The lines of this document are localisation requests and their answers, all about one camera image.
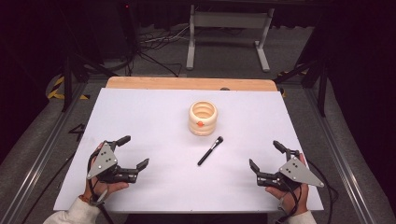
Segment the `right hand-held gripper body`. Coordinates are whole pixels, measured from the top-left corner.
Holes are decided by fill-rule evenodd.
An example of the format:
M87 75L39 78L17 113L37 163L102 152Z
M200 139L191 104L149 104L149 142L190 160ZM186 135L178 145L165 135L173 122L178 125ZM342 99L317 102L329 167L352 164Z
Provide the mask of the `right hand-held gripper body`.
M273 187L281 191L295 191L302 184L323 188L324 183L314 175L299 159L298 150L280 149L286 154L286 163L275 174L263 173L256 167L257 185Z

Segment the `black makeup brush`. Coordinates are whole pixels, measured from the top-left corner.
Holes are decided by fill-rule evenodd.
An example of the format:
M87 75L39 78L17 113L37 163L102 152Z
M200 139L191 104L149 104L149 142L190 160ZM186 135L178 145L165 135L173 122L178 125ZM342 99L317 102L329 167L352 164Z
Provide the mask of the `black makeup brush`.
M219 136L216 141L213 143L211 148L205 153L205 155L197 162L198 166L201 166L205 160L209 157L209 155L223 142L223 137Z

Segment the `white table mat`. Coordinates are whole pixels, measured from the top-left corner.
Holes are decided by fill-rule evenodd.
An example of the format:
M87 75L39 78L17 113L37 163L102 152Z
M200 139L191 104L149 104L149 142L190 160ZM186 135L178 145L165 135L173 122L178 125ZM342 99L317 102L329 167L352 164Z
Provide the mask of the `white table mat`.
M197 101L218 110L216 130L198 136L189 129L189 109ZM265 213L279 202L256 183L253 160L275 173L286 159L276 140L290 149L300 143L277 91L100 91L55 209L66 210L84 190L88 158L103 141L130 135L115 151L123 168L149 159L128 189L112 194L106 209L117 213ZM223 142L205 162L197 162L216 139Z

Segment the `beige ribbed brush holder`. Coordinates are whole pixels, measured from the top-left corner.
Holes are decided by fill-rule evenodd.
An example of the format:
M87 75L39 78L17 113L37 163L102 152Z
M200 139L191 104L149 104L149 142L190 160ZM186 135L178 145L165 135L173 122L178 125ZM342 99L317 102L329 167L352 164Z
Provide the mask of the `beige ribbed brush holder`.
M208 101L197 101L189 109L189 129L198 136L208 136L216 130L217 108Z

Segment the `white metal stand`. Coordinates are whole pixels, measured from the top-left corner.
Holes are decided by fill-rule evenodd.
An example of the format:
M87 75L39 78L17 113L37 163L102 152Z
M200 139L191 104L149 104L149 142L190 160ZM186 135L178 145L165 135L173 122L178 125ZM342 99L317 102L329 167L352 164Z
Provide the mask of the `white metal stand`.
M269 8L265 13L237 13L237 12L203 12L198 11L195 5L190 10L190 39L187 53L186 68L194 68L195 56L195 28L242 28L261 29L262 37L254 42L254 47L264 73L270 71L270 66L264 52L264 43L270 29L275 10Z

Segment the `person's right hand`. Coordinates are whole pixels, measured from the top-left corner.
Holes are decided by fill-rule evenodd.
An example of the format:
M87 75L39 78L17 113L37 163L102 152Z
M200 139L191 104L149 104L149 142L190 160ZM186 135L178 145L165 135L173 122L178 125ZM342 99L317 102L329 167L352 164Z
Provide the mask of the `person's right hand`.
M288 215L298 216L308 211L306 204L309 187L306 184L302 184L294 191L294 195L298 200L297 203L294 201L294 197L290 192L284 192L273 187L266 187L265 191L280 201L281 207Z

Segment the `aluminium floor rail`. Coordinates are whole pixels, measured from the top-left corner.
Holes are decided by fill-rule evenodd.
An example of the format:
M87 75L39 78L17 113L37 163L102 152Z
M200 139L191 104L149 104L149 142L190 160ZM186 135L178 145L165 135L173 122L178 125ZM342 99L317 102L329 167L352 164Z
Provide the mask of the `aluminium floor rail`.
M346 192L352 202L354 209L358 215L361 224L377 224L372 212L370 211L366 200L363 197L361 188L354 176L345 155L340 150L339 146L335 141L334 134L332 132L331 126L327 119L323 117L317 106L317 98L315 93L311 89L304 89L307 100L312 107L315 117L324 132L326 139L330 145L330 153L332 155L332 160L337 168L339 175L343 181L346 188Z
M0 165L0 224L14 224L41 176L86 83L76 84L70 105L50 100Z

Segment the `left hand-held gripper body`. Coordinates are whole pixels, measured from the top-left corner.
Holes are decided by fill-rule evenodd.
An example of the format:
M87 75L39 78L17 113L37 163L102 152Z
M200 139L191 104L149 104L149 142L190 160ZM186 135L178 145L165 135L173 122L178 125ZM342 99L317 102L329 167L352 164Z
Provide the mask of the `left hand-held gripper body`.
M104 141L93 156L94 163L90 163L87 179L97 177L100 182L107 184L126 182L135 183L138 175L137 169L124 169L118 165L115 155L116 141Z

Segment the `black device with red light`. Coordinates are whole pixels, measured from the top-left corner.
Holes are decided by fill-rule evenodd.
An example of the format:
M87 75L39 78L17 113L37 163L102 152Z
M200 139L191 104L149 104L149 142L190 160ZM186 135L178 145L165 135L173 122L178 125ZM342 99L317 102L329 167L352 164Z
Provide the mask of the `black device with red light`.
M131 14L131 6L128 3L119 3L120 26L122 28L124 39L127 45L128 53L135 56L138 52L136 42L136 29L134 25L134 17Z

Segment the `person's left hand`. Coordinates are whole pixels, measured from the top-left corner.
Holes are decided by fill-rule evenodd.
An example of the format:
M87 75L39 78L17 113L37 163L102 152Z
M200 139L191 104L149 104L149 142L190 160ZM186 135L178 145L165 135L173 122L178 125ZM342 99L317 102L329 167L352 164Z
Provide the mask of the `person's left hand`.
M119 182L107 184L100 182L97 177L86 180L86 188L79 198L85 203L104 201L110 194L122 189L127 189L128 183Z

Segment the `yellow black floor tape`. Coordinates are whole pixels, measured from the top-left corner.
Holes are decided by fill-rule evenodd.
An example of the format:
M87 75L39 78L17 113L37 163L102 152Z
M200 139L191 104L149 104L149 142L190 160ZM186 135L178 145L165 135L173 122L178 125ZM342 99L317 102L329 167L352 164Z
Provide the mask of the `yellow black floor tape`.
M49 99L55 98L55 99L65 99L65 95L63 93L59 93L58 90L60 89L61 85L64 83L64 76L60 75L55 83L53 84L51 90L49 91L47 97Z

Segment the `wooden table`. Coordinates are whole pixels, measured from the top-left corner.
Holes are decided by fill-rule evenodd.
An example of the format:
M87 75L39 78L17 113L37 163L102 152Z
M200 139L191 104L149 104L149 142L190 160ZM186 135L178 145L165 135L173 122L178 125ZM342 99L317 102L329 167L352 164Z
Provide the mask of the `wooden table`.
M196 77L111 77L109 89L277 91L270 79Z

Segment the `black tripod stand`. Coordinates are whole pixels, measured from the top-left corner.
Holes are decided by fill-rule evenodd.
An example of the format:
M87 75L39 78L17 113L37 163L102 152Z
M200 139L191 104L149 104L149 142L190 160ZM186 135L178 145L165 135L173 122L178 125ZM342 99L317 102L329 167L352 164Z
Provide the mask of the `black tripod stand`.
M320 57L308 63L297 65L289 72L281 72L275 79L275 84L280 84L292 77L306 72L304 78L301 80L301 85L304 89L312 89L314 84L318 82L318 99L317 106L319 114L325 117L325 96L328 80L327 57Z
M75 77L78 83L86 83L89 79L86 65L96 70L99 74L104 74L107 77L116 77L117 74L104 68L99 63L95 63L88 58L77 53L68 53L64 59L64 107L63 112L71 106L74 100L78 97L73 93L72 77Z

